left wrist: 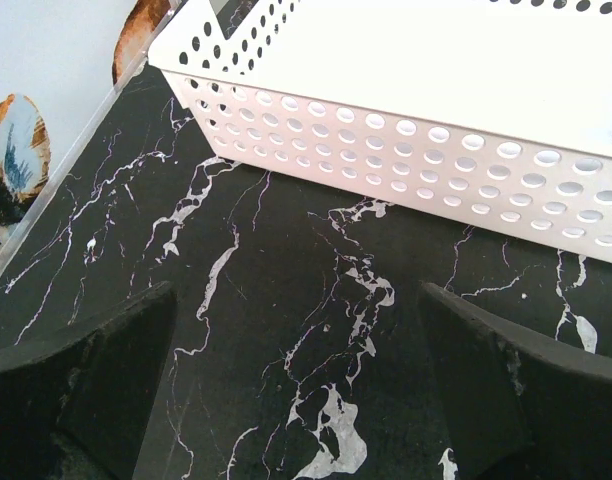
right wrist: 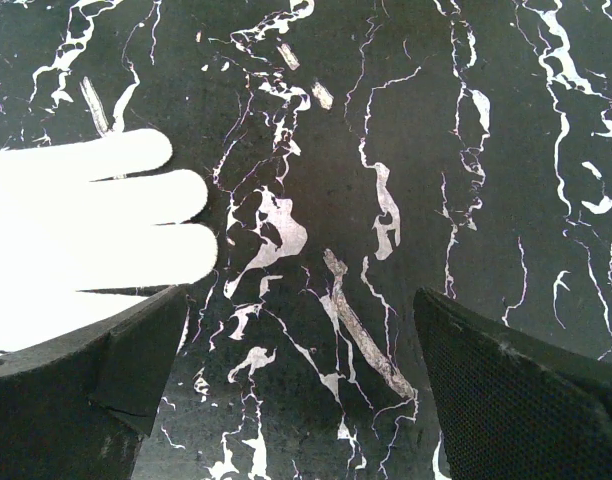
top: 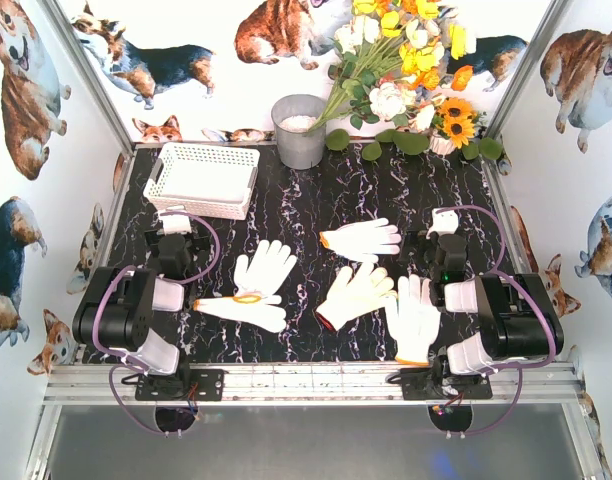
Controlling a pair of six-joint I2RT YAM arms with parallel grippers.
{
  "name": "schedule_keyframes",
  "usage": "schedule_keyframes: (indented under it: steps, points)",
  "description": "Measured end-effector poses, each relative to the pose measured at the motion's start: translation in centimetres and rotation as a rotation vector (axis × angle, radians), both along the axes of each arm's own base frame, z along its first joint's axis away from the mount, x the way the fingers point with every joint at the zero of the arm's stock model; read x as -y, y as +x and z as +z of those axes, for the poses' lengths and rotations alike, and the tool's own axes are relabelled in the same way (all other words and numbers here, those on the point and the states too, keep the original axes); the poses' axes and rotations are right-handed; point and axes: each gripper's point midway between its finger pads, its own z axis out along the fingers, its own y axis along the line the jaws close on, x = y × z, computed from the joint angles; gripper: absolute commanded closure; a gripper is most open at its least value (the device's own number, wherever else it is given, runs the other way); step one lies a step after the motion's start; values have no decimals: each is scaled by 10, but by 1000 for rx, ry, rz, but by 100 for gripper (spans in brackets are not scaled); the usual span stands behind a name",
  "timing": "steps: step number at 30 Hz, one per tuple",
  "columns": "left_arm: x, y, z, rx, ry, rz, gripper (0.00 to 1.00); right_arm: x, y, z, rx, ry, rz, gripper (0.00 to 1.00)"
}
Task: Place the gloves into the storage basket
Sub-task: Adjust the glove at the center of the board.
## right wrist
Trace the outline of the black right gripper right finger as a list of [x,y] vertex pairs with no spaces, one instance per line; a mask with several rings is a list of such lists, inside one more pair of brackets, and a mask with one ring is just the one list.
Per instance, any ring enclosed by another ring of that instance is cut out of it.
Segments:
[[454,479],[612,479],[612,364],[430,289],[414,321]]

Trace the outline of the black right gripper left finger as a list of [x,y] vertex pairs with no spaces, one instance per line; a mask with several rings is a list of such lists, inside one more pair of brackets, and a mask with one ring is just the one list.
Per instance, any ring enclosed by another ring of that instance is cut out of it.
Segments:
[[186,292],[0,356],[0,479],[128,479],[178,351]]

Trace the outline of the cream glove red cuff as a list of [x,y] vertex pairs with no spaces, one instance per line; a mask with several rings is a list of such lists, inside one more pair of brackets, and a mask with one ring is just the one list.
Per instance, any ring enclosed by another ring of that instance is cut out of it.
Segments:
[[0,355],[118,314],[217,261],[202,177],[152,129],[0,151]]

